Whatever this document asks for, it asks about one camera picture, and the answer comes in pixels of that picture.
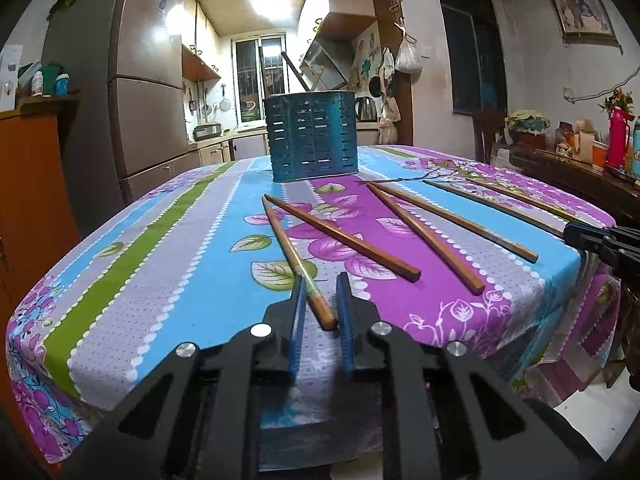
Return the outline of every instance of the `ceiling light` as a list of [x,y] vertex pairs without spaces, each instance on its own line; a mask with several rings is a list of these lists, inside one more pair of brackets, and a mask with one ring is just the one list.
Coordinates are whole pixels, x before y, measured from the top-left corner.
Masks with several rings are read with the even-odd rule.
[[184,12],[182,4],[176,5],[167,13],[166,18],[164,19],[164,24],[166,25],[166,31],[170,36],[179,36],[182,33],[182,28],[186,18],[187,14]]
[[272,22],[280,22],[291,18],[291,2],[289,0],[249,0],[254,11]]

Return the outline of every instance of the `refrigerator door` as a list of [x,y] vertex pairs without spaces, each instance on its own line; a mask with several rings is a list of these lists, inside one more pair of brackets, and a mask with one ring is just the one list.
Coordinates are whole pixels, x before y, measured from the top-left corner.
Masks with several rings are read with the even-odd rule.
[[124,0],[121,13],[114,14],[117,54],[111,79],[129,76],[182,87],[182,24],[167,20],[176,6],[182,0]]
[[121,178],[189,151],[181,90],[131,79],[116,79],[109,86]]
[[149,191],[162,186],[173,177],[200,167],[198,152],[190,152],[186,155],[163,162],[158,166],[141,171],[138,174],[125,178],[122,181],[122,189],[127,203],[145,196]]

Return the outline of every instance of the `electrical wire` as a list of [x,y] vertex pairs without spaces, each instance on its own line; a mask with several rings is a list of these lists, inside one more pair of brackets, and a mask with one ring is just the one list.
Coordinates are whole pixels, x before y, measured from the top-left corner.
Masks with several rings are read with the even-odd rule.
[[569,96],[565,95],[565,96],[563,96],[564,100],[565,101],[569,101],[573,105],[573,104],[577,103],[578,101],[589,101],[591,99],[597,99],[598,97],[602,97],[604,95],[611,94],[616,88],[619,88],[621,86],[626,85],[629,81],[631,81],[633,78],[635,78],[639,73],[640,73],[640,66],[638,66],[636,71],[633,72],[629,77],[627,77],[622,83],[615,85],[613,88],[610,88],[609,90],[603,90],[599,94],[585,95],[585,96],[582,96],[582,97],[569,97]]

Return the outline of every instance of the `floral tablecloth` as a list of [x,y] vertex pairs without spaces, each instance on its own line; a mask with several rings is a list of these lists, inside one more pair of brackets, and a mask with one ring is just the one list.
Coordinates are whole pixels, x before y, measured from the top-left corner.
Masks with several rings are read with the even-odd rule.
[[[358,174],[288,184],[273,182],[267,157],[189,171],[127,207],[51,269],[6,332],[15,397],[47,461],[66,458],[177,344],[223,343],[288,297],[294,275],[262,209],[264,193],[422,269],[409,283],[276,210],[331,304],[335,277],[346,270],[354,293],[375,302],[382,319],[427,344],[459,339],[482,357],[499,356],[505,378],[551,403],[606,358],[618,308],[618,283],[606,267],[547,232],[418,178],[449,181],[558,228],[558,217],[468,179],[520,189],[594,225],[611,225],[612,218],[511,171],[429,150],[366,147],[358,158]],[[474,296],[362,185],[394,179],[392,186],[488,226],[538,252],[539,260],[524,262],[404,204],[486,283]],[[307,314],[295,384],[264,399],[262,468],[336,462],[381,445],[378,389],[346,380],[337,334],[323,332]],[[552,368],[545,372],[544,365]]]

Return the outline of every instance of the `blue metal utensil holder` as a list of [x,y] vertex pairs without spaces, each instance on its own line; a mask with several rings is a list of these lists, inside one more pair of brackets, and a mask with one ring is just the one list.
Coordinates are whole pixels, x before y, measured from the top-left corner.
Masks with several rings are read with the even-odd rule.
[[358,172],[354,92],[279,95],[264,108],[274,182]]

